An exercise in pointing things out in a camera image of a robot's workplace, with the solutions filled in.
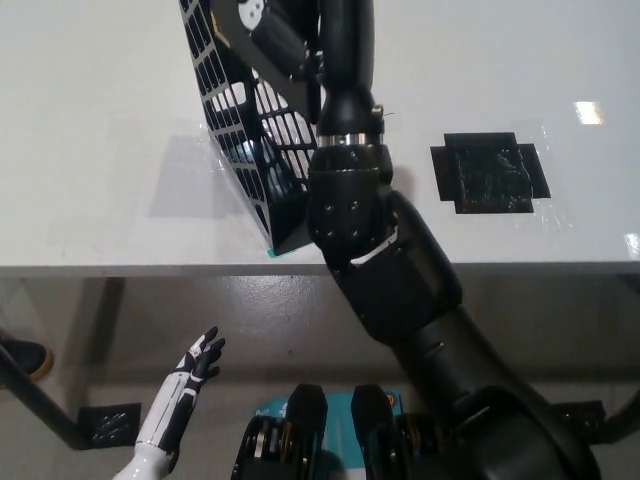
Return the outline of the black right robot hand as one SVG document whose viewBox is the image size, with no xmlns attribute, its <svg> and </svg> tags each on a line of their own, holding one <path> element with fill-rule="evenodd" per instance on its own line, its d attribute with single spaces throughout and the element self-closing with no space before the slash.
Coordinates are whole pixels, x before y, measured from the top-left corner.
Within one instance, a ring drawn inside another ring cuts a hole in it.
<svg viewBox="0 0 640 480">
<path fill-rule="evenodd" d="M 369 91 L 374 69 L 371 1 L 239 1 L 241 24 L 292 81 Z"/>
</svg>

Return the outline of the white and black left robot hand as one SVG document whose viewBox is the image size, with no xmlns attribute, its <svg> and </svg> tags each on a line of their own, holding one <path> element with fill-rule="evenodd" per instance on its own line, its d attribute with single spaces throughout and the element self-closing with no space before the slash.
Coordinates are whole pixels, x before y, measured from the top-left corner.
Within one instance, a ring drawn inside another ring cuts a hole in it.
<svg viewBox="0 0 640 480">
<path fill-rule="evenodd" d="M 225 339 L 216 326 L 201 335 L 165 378 L 143 422 L 136 444 L 175 453 L 206 382 L 220 372 Z"/>
</svg>

